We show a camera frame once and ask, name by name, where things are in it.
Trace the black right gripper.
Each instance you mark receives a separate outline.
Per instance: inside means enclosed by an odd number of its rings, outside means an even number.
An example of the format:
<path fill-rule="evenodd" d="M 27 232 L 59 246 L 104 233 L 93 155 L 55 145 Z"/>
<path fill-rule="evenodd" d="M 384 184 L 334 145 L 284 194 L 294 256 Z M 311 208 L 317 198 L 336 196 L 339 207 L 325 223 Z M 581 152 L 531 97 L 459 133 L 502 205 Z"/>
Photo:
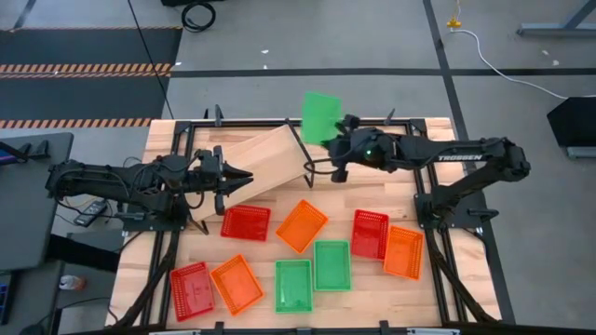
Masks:
<path fill-rule="evenodd" d="M 331 176 L 333 182 L 346 182 L 348 163 L 377 169 L 386 167 L 386 155 L 391 154 L 391 146 L 384 131 L 377 127 L 359 127 L 360 119 L 353 114 L 347 114 L 335 126 L 339 134 L 325 141 L 328 159 L 336 167 Z"/>

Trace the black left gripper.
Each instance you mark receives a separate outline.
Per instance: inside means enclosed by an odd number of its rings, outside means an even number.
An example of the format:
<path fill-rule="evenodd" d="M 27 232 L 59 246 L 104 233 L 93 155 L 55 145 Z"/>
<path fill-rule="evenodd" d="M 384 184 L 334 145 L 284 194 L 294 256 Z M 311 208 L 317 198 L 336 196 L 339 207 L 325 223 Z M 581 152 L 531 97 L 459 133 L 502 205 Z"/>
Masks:
<path fill-rule="evenodd" d="M 229 196 L 239 188 L 253 182 L 253 174 L 249 171 L 230 166 L 223 161 L 223 149 L 221 145 L 209 150 L 196 150 L 194 158 L 200 161 L 200 166 L 195 167 L 194 171 L 198 174 L 198 191 L 200 195 L 199 203 L 193 206 L 193 209 L 200 208 L 205 200 L 205 193 L 213 191 L 215 193 L 215 212 L 217 215 L 223 215 L 224 195 Z"/>

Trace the green plastic basket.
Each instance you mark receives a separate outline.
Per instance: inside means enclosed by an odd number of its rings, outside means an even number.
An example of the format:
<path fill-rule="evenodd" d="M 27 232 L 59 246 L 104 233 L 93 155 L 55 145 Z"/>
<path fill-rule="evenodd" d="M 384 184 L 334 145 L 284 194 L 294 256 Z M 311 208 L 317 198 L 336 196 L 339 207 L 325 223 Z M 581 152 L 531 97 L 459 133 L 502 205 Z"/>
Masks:
<path fill-rule="evenodd" d="M 316 92 L 306 92 L 302 104 L 302 140 L 308 144 L 322 144 L 333 139 L 338 130 L 335 124 L 343 118 L 342 100 Z"/>
<path fill-rule="evenodd" d="M 313 275 L 311 260 L 280 260 L 275 265 L 275 312 L 311 313 Z"/>
<path fill-rule="evenodd" d="M 315 242 L 314 276 L 314 288 L 317 291 L 352 289 L 350 245 L 347 240 Z"/>

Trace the orange plastic basket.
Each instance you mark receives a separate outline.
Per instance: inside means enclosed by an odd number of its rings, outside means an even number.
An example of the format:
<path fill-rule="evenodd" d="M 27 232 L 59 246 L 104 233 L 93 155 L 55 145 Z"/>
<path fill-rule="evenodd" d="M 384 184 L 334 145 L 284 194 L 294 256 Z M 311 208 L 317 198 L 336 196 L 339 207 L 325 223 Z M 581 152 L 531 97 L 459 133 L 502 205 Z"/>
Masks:
<path fill-rule="evenodd" d="M 279 225 L 276 235 L 297 253 L 304 253 L 329 218 L 306 200 L 301 200 Z"/>
<path fill-rule="evenodd" d="M 388 231 L 383 270 L 391 275 L 419 280 L 423 239 L 424 235 L 420 232 L 391 226 Z"/>
<path fill-rule="evenodd" d="M 210 272 L 230 315 L 237 316 L 264 297 L 264 290 L 242 254 Z"/>

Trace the red plastic basket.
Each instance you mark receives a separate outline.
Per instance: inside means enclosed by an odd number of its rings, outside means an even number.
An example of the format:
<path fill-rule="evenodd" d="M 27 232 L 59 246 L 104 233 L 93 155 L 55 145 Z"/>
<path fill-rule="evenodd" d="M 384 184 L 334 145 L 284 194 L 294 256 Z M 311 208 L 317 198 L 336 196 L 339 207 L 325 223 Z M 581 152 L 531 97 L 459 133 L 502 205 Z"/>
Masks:
<path fill-rule="evenodd" d="M 215 309 L 207 264 L 196 262 L 169 274 L 176 320 L 187 321 Z"/>
<path fill-rule="evenodd" d="M 220 236 L 264 242 L 267 239 L 271 209 L 238 205 L 223 216 Z"/>
<path fill-rule="evenodd" d="M 389 217 L 384 213 L 356 209 L 351 236 L 351 254 L 359 257 L 383 260 Z"/>

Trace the black power strip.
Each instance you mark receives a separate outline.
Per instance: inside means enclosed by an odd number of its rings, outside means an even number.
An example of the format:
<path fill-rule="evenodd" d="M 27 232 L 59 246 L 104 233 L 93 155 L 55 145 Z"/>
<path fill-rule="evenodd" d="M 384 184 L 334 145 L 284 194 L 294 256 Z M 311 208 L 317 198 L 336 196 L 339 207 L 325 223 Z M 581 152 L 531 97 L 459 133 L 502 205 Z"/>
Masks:
<path fill-rule="evenodd" d="M 89 227 L 107 208 L 108 205 L 104 199 L 95 200 L 73 219 L 73 223 L 77 226 Z"/>

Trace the black hazard-striped floor mat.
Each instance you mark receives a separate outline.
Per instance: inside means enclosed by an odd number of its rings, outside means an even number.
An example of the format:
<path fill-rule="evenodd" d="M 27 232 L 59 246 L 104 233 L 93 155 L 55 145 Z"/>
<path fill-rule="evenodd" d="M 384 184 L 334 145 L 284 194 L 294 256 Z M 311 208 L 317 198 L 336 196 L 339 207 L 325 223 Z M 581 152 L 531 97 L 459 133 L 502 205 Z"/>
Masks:
<path fill-rule="evenodd" d="M 146 127 L 163 116 L 179 27 L 0 31 L 0 129 Z"/>

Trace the clear plastic bottle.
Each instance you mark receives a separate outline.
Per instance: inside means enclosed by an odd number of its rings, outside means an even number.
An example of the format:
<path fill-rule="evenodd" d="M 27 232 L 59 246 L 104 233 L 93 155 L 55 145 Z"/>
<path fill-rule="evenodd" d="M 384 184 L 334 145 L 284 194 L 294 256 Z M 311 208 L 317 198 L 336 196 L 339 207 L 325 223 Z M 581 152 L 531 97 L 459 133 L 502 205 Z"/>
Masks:
<path fill-rule="evenodd" d="M 77 275 L 62 275 L 59 282 L 60 290 L 83 290 L 87 284 L 85 277 Z"/>

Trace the grey side desk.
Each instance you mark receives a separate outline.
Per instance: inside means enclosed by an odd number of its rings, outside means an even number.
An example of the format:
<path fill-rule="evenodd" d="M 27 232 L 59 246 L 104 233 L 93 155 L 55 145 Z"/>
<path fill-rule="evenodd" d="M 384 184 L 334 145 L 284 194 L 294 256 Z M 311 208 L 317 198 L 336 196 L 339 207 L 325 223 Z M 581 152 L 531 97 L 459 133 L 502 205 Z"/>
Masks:
<path fill-rule="evenodd" d="M 57 204 L 47 196 L 49 167 L 70 157 L 69 132 L 7 138 L 15 148 L 46 141 L 48 157 L 0 167 L 0 272 L 30 269 L 46 259 Z"/>

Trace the black floor box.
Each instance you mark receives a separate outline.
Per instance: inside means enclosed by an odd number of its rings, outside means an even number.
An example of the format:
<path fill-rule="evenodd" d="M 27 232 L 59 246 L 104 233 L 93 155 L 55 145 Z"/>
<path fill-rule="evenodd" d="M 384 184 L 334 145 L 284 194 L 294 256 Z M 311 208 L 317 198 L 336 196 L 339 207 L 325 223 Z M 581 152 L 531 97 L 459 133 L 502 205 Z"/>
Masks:
<path fill-rule="evenodd" d="M 572 159 L 596 159 L 596 97 L 572 97 L 548 113 L 558 145 Z"/>

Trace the black metal table frame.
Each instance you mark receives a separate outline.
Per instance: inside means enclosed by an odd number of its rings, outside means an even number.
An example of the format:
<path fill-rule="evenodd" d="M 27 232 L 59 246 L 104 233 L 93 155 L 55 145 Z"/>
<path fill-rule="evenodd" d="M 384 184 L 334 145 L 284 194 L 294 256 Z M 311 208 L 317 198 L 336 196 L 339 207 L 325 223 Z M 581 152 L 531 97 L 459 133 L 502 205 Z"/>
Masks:
<path fill-rule="evenodd" d="M 224 119 L 220 127 L 214 126 L 214 120 L 194 122 L 195 148 L 211 148 L 213 145 L 221 144 L 224 156 L 234 166 L 237 162 L 231 157 L 227 158 L 228 149 L 244 141 L 250 141 L 255 147 L 249 153 L 256 154 L 256 149 L 264 149 L 266 144 L 273 145 L 273 138 L 271 141 L 261 139 L 278 127 L 283 127 L 281 135 L 290 135 L 291 139 L 285 139 L 283 136 L 276 136 L 275 139 L 285 140 L 283 144 L 294 142 L 294 146 L 298 145 L 282 119 Z M 240 148 L 247 151 L 250 149 L 248 144 L 242 144 Z M 259 328 L 264 330 L 257 332 L 272 330 L 296 334 L 296 328 L 311 328 L 313 335 L 316 332 L 320 333 L 315 328 L 330 329 L 325 330 L 329 332 L 338 328 L 357 328 L 357 332 L 360 333 L 371 328 L 379 334 L 381 320 L 387 320 L 392 328 L 439 326 L 442 319 L 436 291 L 440 291 L 440 288 L 435 289 L 433 276 L 437 273 L 438 267 L 431 266 L 426 239 L 422 240 L 423 262 L 418 280 L 385 273 L 381 261 L 355 256 L 351 257 L 352 289 L 313 289 L 314 306 L 311 313 L 275 313 L 275 261 L 309 259 L 311 268 L 314 266 L 314 242 L 304 253 L 297 253 L 276 235 L 276 229 L 299 201 L 304 199 L 329 218 L 313 240 L 315 242 L 350 241 L 354 212 L 359 208 L 387 214 L 389 226 L 422 232 L 415 222 L 415 172 L 400 170 L 387 174 L 355 165 L 350 165 L 349 171 L 347 183 L 332 183 L 327 176 L 316 176 L 314 186 L 310 189 L 303 177 L 299 176 L 298 179 L 280 184 L 245 201 L 243 205 L 271 208 L 271 222 L 265 242 L 219 236 L 223 219 L 219 216 L 205 219 L 210 235 L 203 235 L 192 224 L 180 233 L 177 259 L 173 268 L 204 261 L 212 271 L 237 254 L 244 256 L 264 291 L 263 298 L 244 312 L 236 316 L 231 315 L 223 298 L 217 289 L 213 288 L 213 311 L 178 322 L 170 288 L 167 287 L 166 295 L 162 294 L 165 292 L 164 280 L 169 281 L 169 274 L 165 274 L 166 279 L 162 278 L 156 287 L 150 312 L 145 313 L 149 315 L 149 320 L 143 322 L 142 316 L 139 316 L 134 326 L 139 328 L 141 324 L 151 324 L 172 331 L 200 328 L 203 329 L 202 333 L 206 334 L 207 330 L 214 329 L 216 322 L 223 322 L 225 333 Z M 462 284 L 486 314 L 502 320 L 502 324 L 514 324 L 515 318 L 507 286 L 504 284 L 494 233 L 489 223 L 485 224 L 483 234 L 484 241 L 489 245 L 490 262 L 484 259 L 485 248 L 481 241 L 459 229 L 450 229 L 453 260 Z M 147 281 L 155 241 L 156 233 L 150 231 L 142 234 L 124 249 L 110 303 L 120 321 Z M 454 321 L 458 317 L 453 290 L 445 275 L 441 275 L 440 278 L 443 281 L 440 297 L 443 297 L 441 294 L 444 293 L 445 298 L 441 308 L 445 307 L 447 315 Z"/>

